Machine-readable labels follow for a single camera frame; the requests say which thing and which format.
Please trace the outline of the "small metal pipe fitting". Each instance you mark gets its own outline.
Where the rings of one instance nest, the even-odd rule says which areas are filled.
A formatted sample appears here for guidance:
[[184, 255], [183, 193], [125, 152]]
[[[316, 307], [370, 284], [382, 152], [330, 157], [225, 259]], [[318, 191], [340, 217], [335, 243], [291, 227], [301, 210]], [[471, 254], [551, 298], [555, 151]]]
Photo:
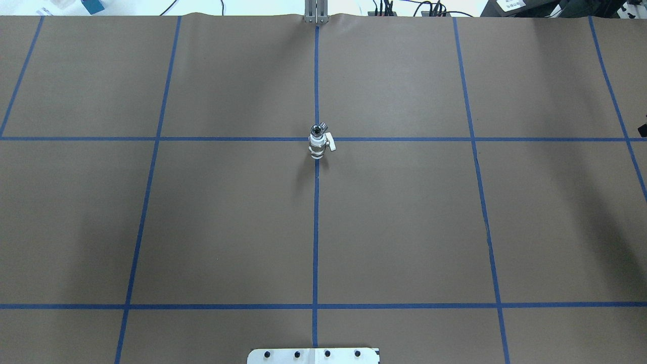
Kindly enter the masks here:
[[316, 123], [310, 127], [310, 137], [315, 139], [323, 138], [326, 131], [328, 131], [328, 125], [326, 123]]

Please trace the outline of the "black label printer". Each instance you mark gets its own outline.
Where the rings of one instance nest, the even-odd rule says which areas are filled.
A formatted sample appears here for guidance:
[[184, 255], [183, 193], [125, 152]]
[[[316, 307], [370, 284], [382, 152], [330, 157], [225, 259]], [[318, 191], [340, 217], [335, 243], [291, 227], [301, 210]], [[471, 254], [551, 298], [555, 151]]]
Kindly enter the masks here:
[[487, 1], [481, 18], [550, 18], [561, 1]]

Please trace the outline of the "brown paper table mat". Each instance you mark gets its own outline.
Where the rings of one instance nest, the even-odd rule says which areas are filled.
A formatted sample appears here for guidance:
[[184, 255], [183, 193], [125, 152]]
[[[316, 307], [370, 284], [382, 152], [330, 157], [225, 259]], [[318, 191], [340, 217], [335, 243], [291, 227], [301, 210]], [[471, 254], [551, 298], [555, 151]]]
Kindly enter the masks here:
[[3, 16], [2, 363], [645, 363], [643, 123], [644, 19]]

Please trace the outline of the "aluminium frame post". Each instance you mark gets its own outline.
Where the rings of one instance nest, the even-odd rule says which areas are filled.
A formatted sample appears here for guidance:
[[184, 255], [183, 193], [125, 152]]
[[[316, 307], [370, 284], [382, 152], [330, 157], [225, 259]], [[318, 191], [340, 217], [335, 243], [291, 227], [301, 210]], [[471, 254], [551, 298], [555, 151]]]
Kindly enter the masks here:
[[304, 23], [321, 26], [329, 21], [328, 0], [305, 0]]

